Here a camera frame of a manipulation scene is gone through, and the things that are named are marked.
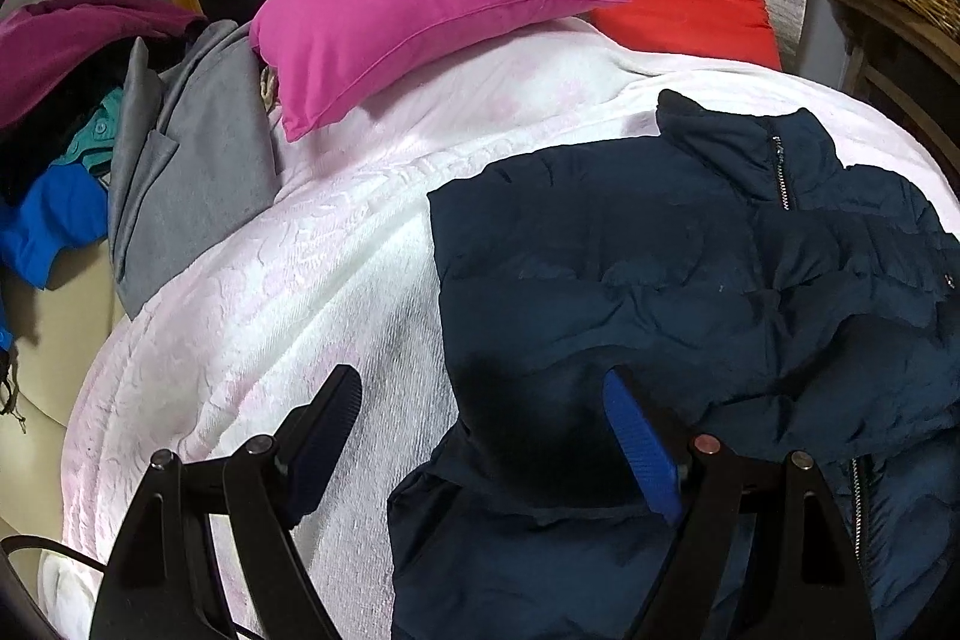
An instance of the gray jacket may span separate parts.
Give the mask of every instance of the gray jacket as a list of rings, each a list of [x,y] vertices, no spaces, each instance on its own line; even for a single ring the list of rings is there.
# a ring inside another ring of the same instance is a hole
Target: gray jacket
[[[248,25],[213,23],[164,73],[133,46],[109,191],[110,261],[133,318],[201,253],[272,205],[278,180]]]

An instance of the wall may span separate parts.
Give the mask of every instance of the wall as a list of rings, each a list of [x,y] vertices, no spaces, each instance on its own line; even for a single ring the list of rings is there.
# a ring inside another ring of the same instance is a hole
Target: wall
[[[797,73],[840,90],[847,70],[847,47],[828,0],[806,0],[803,33],[797,49]]]

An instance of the blue cloth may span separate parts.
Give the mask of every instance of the blue cloth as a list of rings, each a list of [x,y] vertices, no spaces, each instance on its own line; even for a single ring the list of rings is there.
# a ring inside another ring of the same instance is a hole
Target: blue cloth
[[[7,314],[3,309],[3,300],[0,300],[0,349],[10,352],[13,345],[13,334],[7,328]]]
[[[80,164],[49,167],[15,209],[0,202],[0,262],[34,287],[64,247],[106,236],[107,191]]]

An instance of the clothes pile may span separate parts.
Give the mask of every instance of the clothes pile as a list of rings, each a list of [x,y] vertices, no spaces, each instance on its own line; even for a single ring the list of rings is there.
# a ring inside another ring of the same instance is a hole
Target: clothes pile
[[[956,560],[960,242],[808,110],[664,91],[659,137],[548,148],[430,194],[459,418],[389,500],[395,638],[619,640],[673,538],[602,403],[627,365],[741,455],[811,453],[877,637]],[[744,517],[709,637],[726,637]]]
[[[0,22],[0,68],[0,262],[31,286],[61,249],[107,237],[133,317],[272,204],[246,28],[162,1],[42,1]],[[0,310],[0,370],[12,344]]]

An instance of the bed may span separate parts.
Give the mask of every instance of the bed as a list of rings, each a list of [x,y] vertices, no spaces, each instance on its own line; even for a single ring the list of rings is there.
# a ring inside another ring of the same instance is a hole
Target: bed
[[[804,1],[766,0],[787,68]],[[764,68],[630,52],[582,20],[543,23],[421,67],[299,143],[285,142],[276,111],[275,207],[204,253],[133,322],[112,296],[103,249],[64,260],[59,290],[15,301],[11,317],[29,321],[36,311],[41,341],[70,333],[77,351],[48,368],[41,356],[30,365],[29,338],[20,348],[27,440],[0,453],[24,483],[43,487],[32,487],[27,503],[5,487],[0,516],[21,533],[62,530],[67,544],[106,560],[153,451],[230,453],[309,400],[330,366],[350,362],[371,404],[296,544],[344,636],[389,636],[380,509],[456,415],[426,194],[512,154],[650,134],[663,88],[739,113],[806,106],[845,164],[899,172],[934,203],[944,228],[960,230],[960,209],[928,153],[859,102]],[[83,333],[73,326],[80,321]],[[4,437],[23,437],[13,421],[2,423]],[[383,432],[402,432],[400,450]],[[28,440],[34,450],[24,458]],[[255,626],[226,531],[216,528],[227,596],[237,621]],[[28,580],[36,566],[23,564]],[[64,637],[86,637],[96,576],[49,557],[38,586]]]
[[[275,134],[275,207],[203,254],[133,323],[120,320],[67,428],[64,541],[105,560],[153,451],[174,448],[187,461],[232,453],[349,362],[365,407],[295,542],[344,637],[389,636],[383,504],[456,415],[426,194],[512,154],[655,133],[664,88],[738,113],[808,107],[844,164],[899,172],[947,231],[960,230],[960,207],[928,153],[827,88],[743,63],[630,52],[576,19],[477,44],[299,143]],[[214,530],[227,598],[234,618],[255,626],[225,532]],[[85,637],[95,592],[80,565],[41,567],[41,603],[67,638]]]

